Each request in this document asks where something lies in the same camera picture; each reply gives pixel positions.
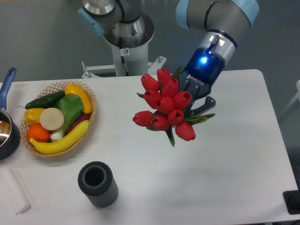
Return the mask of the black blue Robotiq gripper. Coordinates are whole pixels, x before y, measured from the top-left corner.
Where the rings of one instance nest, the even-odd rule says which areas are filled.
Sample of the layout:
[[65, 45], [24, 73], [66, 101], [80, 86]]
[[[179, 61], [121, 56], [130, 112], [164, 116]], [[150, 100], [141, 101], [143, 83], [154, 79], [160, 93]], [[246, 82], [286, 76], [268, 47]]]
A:
[[223, 58], [205, 48], [198, 48], [178, 77], [181, 90], [187, 91], [197, 99], [188, 111], [194, 116], [202, 115], [216, 105], [215, 99], [208, 95], [211, 87], [225, 67]]

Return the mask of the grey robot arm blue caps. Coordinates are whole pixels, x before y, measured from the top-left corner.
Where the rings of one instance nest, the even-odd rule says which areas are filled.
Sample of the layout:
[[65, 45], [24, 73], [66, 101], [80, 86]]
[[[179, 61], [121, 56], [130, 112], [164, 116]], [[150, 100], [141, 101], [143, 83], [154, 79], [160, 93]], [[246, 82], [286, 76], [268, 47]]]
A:
[[[206, 32], [191, 59], [179, 74], [180, 87], [194, 100], [205, 103], [188, 110], [199, 115], [215, 106], [211, 87], [228, 63], [237, 42], [259, 13], [255, 0], [181, 0], [177, 23]], [[138, 0], [85, 0], [78, 17], [94, 35], [103, 36], [112, 48], [117, 76], [143, 75], [148, 71], [148, 44], [154, 35], [151, 18]]]

